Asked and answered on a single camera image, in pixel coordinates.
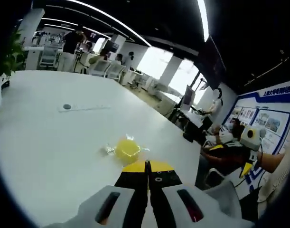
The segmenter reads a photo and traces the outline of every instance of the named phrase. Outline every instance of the man in black shirt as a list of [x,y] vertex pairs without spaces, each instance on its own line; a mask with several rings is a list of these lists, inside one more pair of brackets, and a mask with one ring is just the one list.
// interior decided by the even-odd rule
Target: man in black shirt
[[71,72],[74,63],[74,53],[76,46],[78,43],[87,39],[87,37],[82,31],[76,30],[65,35],[64,39],[65,45],[63,53],[59,57],[57,70]]

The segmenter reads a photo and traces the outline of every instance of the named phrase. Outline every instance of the display board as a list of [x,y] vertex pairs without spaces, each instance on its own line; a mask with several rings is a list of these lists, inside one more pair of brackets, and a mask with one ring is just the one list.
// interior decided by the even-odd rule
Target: display board
[[[223,121],[229,122],[238,118],[243,125],[265,128],[266,135],[262,140],[264,153],[285,153],[290,143],[290,81],[266,89],[241,95]],[[238,173],[230,175],[239,199],[262,186],[268,180],[269,173],[261,168],[253,169],[244,179]]]

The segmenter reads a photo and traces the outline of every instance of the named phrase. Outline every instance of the white pillar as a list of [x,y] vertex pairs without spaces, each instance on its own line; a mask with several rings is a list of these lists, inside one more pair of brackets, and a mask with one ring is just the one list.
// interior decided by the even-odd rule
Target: white pillar
[[115,60],[116,54],[120,53],[120,50],[121,50],[122,46],[124,45],[125,41],[126,41],[126,38],[121,36],[121,35],[113,35],[112,36],[111,42],[118,44],[119,47],[115,53],[111,52],[110,58],[109,58],[110,60]]
[[44,14],[44,9],[32,9],[23,18],[19,30],[21,30],[20,42],[23,41],[24,46],[32,45],[32,38]]
[[164,73],[159,78],[159,83],[168,86],[182,61],[182,59],[173,55],[164,70]]

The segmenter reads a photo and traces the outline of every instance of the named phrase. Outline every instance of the black ceiling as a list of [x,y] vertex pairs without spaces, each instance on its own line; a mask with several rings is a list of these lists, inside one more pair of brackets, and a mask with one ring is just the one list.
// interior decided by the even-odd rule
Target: black ceiling
[[[167,49],[179,56],[196,58],[190,52],[172,47],[173,43],[195,51],[200,51],[204,44],[197,0],[80,1],[110,14],[144,37],[169,41],[167,45],[146,39],[153,46]],[[285,74],[274,75],[274,71],[270,73],[273,76],[265,74],[261,79],[244,86],[248,81],[279,64],[281,59],[290,57],[288,2],[286,0],[205,0],[209,34],[214,39],[227,69],[225,82],[236,92],[243,93],[290,79],[290,69],[287,69],[288,65],[290,67],[289,59],[281,66]],[[39,0],[35,1],[34,6],[45,8],[45,18],[69,21],[102,33],[118,33],[113,29],[115,28],[136,43],[146,45],[123,26],[85,6],[66,0]]]

